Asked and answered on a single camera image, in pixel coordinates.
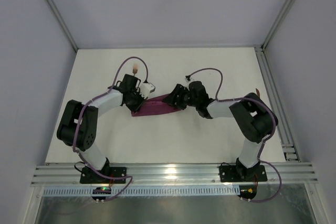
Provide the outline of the purple cloth napkin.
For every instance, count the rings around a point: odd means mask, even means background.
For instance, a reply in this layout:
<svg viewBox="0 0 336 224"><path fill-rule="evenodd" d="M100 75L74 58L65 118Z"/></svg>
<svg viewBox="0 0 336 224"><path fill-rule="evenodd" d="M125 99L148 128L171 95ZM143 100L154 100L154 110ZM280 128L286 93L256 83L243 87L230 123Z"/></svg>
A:
<svg viewBox="0 0 336 224"><path fill-rule="evenodd" d="M140 107L138 112L131 112L132 117L140 116L152 116L152 115L164 115L180 111L173 106L170 106L163 102L168 94L164 94L158 97L147 99Z"/></svg>

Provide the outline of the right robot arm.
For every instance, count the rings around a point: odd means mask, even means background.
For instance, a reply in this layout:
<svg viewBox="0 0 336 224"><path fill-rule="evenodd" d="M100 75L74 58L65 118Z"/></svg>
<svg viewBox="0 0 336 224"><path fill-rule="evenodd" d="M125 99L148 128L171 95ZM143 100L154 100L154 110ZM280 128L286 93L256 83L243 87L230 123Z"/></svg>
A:
<svg viewBox="0 0 336 224"><path fill-rule="evenodd" d="M241 180L251 179L260 166L260 156L274 134L278 119L256 93L242 98L216 100L210 98L200 81L188 86L177 84L163 102L179 110L194 107L206 119L234 118L243 136L243 148L236 159L236 174Z"/></svg>

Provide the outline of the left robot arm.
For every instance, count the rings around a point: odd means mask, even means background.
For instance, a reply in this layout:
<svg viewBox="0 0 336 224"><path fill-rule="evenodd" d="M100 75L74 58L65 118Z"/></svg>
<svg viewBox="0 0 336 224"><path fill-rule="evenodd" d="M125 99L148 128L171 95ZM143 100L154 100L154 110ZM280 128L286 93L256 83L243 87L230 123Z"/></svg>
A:
<svg viewBox="0 0 336 224"><path fill-rule="evenodd" d="M97 137L98 118L120 106L131 112L139 112L155 86L148 81L142 82L134 75L125 74L121 81L86 103L70 100L61 117L57 139L77 153L82 161L103 178L109 176L109 160L94 143Z"/></svg>

